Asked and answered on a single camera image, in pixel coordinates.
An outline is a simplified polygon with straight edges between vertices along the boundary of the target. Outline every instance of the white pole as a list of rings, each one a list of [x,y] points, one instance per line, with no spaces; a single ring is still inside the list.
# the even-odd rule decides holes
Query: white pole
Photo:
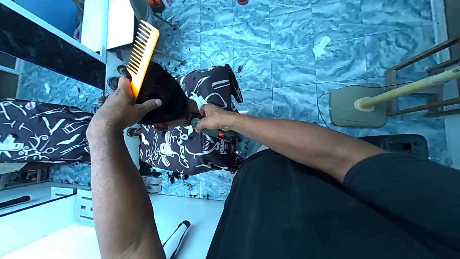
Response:
[[[434,87],[458,77],[460,77],[460,66],[443,73],[418,80],[405,86],[401,86],[374,97],[360,98],[356,100],[355,108],[363,112],[371,112],[374,110],[374,106],[378,103],[389,101],[397,97],[406,96],[418,90]]]

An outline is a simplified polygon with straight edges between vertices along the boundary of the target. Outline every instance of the sandal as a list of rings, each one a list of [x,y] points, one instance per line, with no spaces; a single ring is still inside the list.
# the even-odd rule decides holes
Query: sandal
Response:
[[[129,128],[126,132],[128,137],[139,137],[141,135],[140,128]]]

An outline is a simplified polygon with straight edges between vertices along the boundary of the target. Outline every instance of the barber cape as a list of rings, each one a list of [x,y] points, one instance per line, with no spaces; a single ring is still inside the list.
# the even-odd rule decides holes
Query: barber cape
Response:
[[[89,163],[92,117],[72,106],[0,99],[0,162]]]
[[[228,65],[195,70],[177,79],[185,95],[198,104],[215,104],[227,111],[238,112],[232,96],[243,102],[238,82]],[[140,158],[160,169],[195,175],[225,169],[235,172],[243,163],[236,151],[236,140],[221,139],[196,133],[191,126],[169,127],[157,132],[153,126],[141,126]]]

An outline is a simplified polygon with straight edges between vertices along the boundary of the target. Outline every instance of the gray base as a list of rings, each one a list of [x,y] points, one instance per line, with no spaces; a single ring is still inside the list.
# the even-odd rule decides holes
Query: gray base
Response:
[[[364,84],[380,87],[378,84]],[[352,85],[336,89],[329,95],[329,115],[332,124],[342,127],[379,128],[386,123],[386,103],[379,103],[373,112],[362,112],[354,107],[357,99],[374,97],[385,92],[384,88],[366,88]]]

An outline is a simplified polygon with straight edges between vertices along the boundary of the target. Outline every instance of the electric cord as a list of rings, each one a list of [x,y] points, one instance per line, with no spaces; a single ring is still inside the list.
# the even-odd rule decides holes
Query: electric cord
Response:
[[[413,83],[415,81],[412,81],[412,82],[404,82],[404,83],[397,83],[397,84],[391,84],[391,85],[385,85],[385,86],[379,86],[379,87],[371,87],[371,86],[363,86],[363,85],[359,85],[359,84],[353,84],[353,85],[347,85],[343,88],[346,88],[346,87],[350,87],[350,86],[354,86],[354,85],[357,85],[357,86],[361,86],[361,87],[365,87],[365,88],[385,88],[385,87],[390,87],[390,86],[397,86],[397,85],[402,85],[402,84],[410,84],[410,83]],[[316,99],[316,107],[318,108],[318,113],[319,113],[319,116],[321,117],[321,120],[322,122],[324,122],[324,124],[326,125],[326,127],[329,129],[329,126],[328,124],[326,123],[326,121],[324,120],[324,118],[322,117],[322,114],[321,114],[321,110],[319,109],[319,99],[321,97],[323,97],[324,95],[327,95],[327,94],[330,94],[331,92],[329,93],[325,93],[325,94],[322,94],[320,96],[318,96],[318,98]]]

